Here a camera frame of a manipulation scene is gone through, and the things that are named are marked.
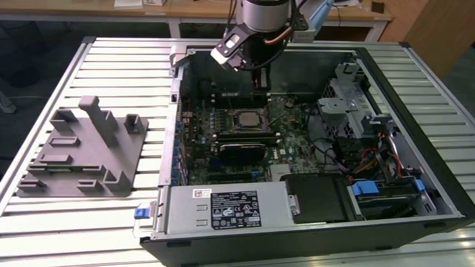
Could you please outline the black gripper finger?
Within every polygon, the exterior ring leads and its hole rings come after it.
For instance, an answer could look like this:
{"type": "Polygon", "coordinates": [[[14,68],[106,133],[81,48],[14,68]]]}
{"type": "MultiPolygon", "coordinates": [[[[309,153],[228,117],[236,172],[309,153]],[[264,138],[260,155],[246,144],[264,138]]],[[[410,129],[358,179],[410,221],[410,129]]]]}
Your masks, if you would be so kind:
{"type": "Polygon", "coordinates": [[[268,69],[261,68],[252,71],[252,83],[256,90],[269,89],[268,69]]]}

